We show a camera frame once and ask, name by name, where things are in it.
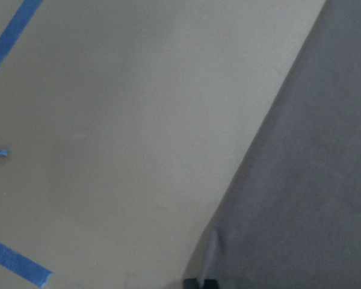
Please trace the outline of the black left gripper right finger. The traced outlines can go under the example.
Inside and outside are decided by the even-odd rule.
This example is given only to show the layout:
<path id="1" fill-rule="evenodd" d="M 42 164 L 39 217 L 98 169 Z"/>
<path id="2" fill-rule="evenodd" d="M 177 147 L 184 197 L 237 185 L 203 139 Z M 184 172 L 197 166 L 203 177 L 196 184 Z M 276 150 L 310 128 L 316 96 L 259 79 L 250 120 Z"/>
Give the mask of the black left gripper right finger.
<path id="1" fill-rule="evenodd" d="M 215 279 L 205 279 L 203 289 L 219 289 L 218 281 Z"/>

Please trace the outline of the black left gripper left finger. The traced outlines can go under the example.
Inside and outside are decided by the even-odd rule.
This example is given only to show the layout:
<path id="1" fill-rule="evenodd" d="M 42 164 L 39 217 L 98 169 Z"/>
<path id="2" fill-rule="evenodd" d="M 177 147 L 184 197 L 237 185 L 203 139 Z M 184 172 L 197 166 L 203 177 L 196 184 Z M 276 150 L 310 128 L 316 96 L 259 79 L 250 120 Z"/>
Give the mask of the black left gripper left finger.
<path id="1" fill-rule="evenodd" d="M 199 289 L 199 282 L 196 278 L 184 279 L 182 283 L 183 289 Z"/>

